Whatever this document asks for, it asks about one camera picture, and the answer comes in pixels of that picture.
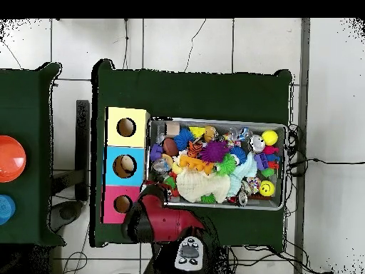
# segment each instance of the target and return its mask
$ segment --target smiley face ball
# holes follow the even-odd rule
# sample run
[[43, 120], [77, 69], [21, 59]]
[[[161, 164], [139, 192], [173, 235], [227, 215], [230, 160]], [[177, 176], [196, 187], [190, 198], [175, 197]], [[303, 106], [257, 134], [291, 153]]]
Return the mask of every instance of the smiley face ball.
[[275, 185], [270, 181], [262, 181], [259, 192], [262, 196], [272, 196], [275, 193]]
[[267, 146], [272, 146], [277, 142], [277, 133], [275, 131], [264, 131], [261, 137]]

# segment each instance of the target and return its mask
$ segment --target green spiky ball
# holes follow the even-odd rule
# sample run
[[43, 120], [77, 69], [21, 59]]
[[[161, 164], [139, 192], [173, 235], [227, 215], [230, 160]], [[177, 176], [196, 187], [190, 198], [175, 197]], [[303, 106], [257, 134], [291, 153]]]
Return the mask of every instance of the green spiky ball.
[[223, 157], [223, 162], [217, 163], [217, 176], [223, 176], [225, 174], [231, 174], [236, 168], [236, 160], [235, 157], [226, 153]]

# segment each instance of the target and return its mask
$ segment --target round hole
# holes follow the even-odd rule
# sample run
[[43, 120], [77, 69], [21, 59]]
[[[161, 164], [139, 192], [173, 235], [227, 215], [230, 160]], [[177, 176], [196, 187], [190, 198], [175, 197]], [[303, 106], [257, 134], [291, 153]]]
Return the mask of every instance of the round hole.
[[113, 170], [119, 178], [130, 178], [137, 170], [137, 162], [132, 156], [117, 156], [113, 163]]
[[132, 206], [132, 200], [129, 196], [118, 196], [114, 200], [114, 209], [119, 213], [127, 213]]
[[122, 118], [117, 123], [117, 132], [124, 137], [132, 136], [135, 133], [135, 123], [131, 118]]

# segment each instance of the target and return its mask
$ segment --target yellow cube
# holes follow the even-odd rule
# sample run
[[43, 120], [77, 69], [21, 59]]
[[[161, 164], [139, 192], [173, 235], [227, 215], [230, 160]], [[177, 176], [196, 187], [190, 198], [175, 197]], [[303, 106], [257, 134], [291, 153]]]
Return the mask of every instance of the yellow cube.
[[107, 107], [107, 144], [145, 148], [149, 113], [144, 109]]

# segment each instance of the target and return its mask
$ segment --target table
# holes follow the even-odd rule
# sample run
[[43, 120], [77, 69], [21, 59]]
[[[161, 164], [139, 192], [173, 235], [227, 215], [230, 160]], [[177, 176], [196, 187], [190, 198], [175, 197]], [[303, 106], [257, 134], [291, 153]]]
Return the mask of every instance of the table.
[[0, 70], [0, 134], [24, 147], [27, 163], [14, 181], [0, 183], [0, 194], [14, 199], [16, 212], [0, 226], [0, 243], [63, 245], [47, 226], [51, 205], [50, 91], [60, 64], [35, 71]]
[[[91, 119], [91, 245], [128, 243], [118, 224], [100, 222], [104, 114], [107, 106], [145, 109], [151, 116], [288, 124], [288, 70], [254, 73], [171, 73], [115, 70], [103, 59], [93, 68]], [[191, 208], [209, 217], [222, 245], [271, 245], [282, 250], [284, 209]]]

